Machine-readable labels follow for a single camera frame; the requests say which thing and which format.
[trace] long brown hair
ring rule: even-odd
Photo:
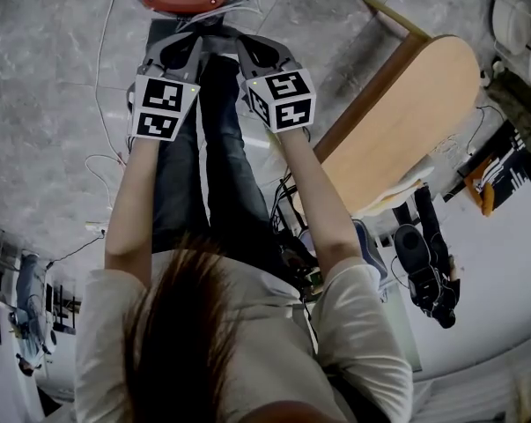
[[[225,420],[221,396],[236,324],[225,321],[218,249],[185,238],[126,323],[124,362],[135,423]]]

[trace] woman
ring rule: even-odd
[[[105,269],[86,282],[77,420],[408,421],[411,370],[383,315],[378,272],[301,130],[279,139],[325,278],[317,340],[299,293],[280,279],[284,264],[243,151],[238,71],[213,56],[201,76],[210,224],[195,110],[173,143],[134,144]],[[185,233],[199,241],[181,241]]]

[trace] black strap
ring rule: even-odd
[[[342,394],[357,421],[390,423],[387,415],[373,401],[348,383],[343,376],[329,375],[328,380],[332,387]]]

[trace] dark jeans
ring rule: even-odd
[[[449,250],[439,230],[439,221],[431,202],[429,187],[426,185],[417,189],[414,193],[414,199],[416,200],[417,212],[420,215],[420,222],[424,230],[424,239],[430,250],[431,264],[449,277],[451,272]]]
[[[217,241],[225,256],[282,278],[284,262],[247,162],[236,114],[239,69],[234,60],[213,56],[200,80],[210,224],[201,191],[193,105],[175,141],[159,147],[153,252],[173,249],[184,234],[202,236]]]

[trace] white wall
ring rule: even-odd
[[[18,342],[9,332],[7,311],[1,310],[0,423],[29,423],[44,419],[36,382],[18,369]]]
[[[518,394],[531,414],[531,339],[496,358],[439,379],[417,382],[411,423],[518,422]]]
[[[461,279],[457,323],[443,330],[400,287],[423,371],[421,380],[487,360],[531,335],[531,184],[490,218],[465,190],[436,206]],[[395,262],[395,272],[403,272]]]
[[[54,354],[46,356],[42,371],[37,372],[36,382],[45,390],[73,393],[75,378],[76,336],[56,332],[57,347]]]

